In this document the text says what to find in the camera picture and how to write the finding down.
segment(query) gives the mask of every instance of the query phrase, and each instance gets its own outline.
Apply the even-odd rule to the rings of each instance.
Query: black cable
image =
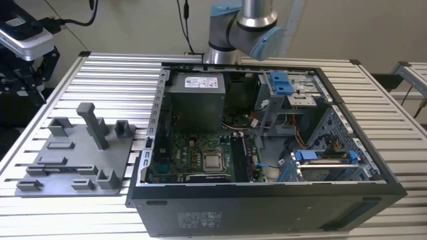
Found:
[[[190,33],[188,33],[188,17],[190,17],[190,5],[188,5],[188,0],[186,0],[186,3],[184,3],[186,33],[187,33],[187,39],[188,39],[190,50],[191,50],[191,53],[192,53],[192,54],[195,54],[194,46],[192,46],[191,41],[190,41]]]
[[[414,115],[413,118],[417,119],[417,117],[419,116],[419,114],[421,114],[421,112],[422,112],[422,109],[423,109],[422,107],[418,108],[418,110],[417,110],[415,115]]]
[[[405,98],[403,98],[403,100],[402,100],[401,106],[403,106],[403,103],[405,103],[406,100],[407,100],[407,97],[409,97],[409,95],[410,95],[411,90],[413,90],[413,86],[411,86],[411,87],[409,88],[409,90],[407,90],[407,93],[406,93]]]
[[[76,24],[83,27],[91,26],[95,21],[98,11],[99,11],[99,0],[95,0],[92,16],[91,16],[91,19],[88,20],[88,22],[80,22],[74,19],[63,19],[62,22],[64,24]]]
[[[176,0],[176,5],[178,5],[178,13],[179,13],[179,21],[180,21],[182,33],[184,34],[184,37],[186,37],[186,40],[187,40],[187,43],[188,43],[190,51],[194,54],[195,53],[194,47],[192,47],[192,44],[190,43],[190,39],[188,39],[188,36],[186,34],[186,31],[184,31],[183,16],[182,16],[182,6],[180,6],[180,1],[179,0]]]
[[[48,0],[44,0],[46,4],[50,6],[50,8],[52,9],[54,13],[58,15],[59,18],[62,18],[60,14],[56,12],[55,8],[52,7],[52,5],[50,4]],[[78,41],[80,42],[82,46],[84,47],[84,49],[87,51],[90,51],[88,47],[86,46],[86,44],[83,43],[83,41],[80,40],[80,38],[76,36],[76,34],[74,33],[74,31],[67,27],[68,31],[71,32],[71,34],[74,35],[75,39],[78,39]]]

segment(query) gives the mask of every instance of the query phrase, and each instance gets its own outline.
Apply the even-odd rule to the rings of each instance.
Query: gray power supply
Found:
[[[222,73],[179,73],[171,77],[166,92],[179,132],[208,133],[222,128],[226,99]]]

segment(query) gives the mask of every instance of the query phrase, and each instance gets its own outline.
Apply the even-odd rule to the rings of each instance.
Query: metal rail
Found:
[[[196,56],[92,53],[80,57],[47,105],[0,163],[0,237],[19,239],[148,239],[126,195],[146,129],[162,62],[199,63]],[[348,60],[271,58],[242,59],[247,65],[319,67],[334,84],[358,123],[397,174],[409,196],[350,233],[307,234],[308,239],[427,239],[427,134],[360,65]],[[51,132],[54,117],[82,124],[76,108],[92,102],[96,116],[111,124],[127,119],[138,127],[118,197],[15,197],[18,179],[26,175]],[[208,239],[294,239],[299,235],[207,237]]]
[[[401,75],[427,98],[427,63],[399,62],[393,73]]]

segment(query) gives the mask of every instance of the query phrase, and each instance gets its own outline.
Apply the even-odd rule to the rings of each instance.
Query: rectangular slot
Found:
[[[47,145],[47,149],[50,150],[71,150],[75,148],[74,142],[51,142]]]

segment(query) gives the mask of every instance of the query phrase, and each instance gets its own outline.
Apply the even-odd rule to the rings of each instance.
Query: orange wire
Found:
[[[295,131],[295,139],[296,139],[298,144],[300,145],[300,147],[302,147],[303,149],[307,149],[306,144],[304,144],[304,141],[303,141],[302,136],[300,136],[300,133],[299,133],[299,131],[298,131],[298,129],[296,129],[295,114],[294,114],[294,131]]]

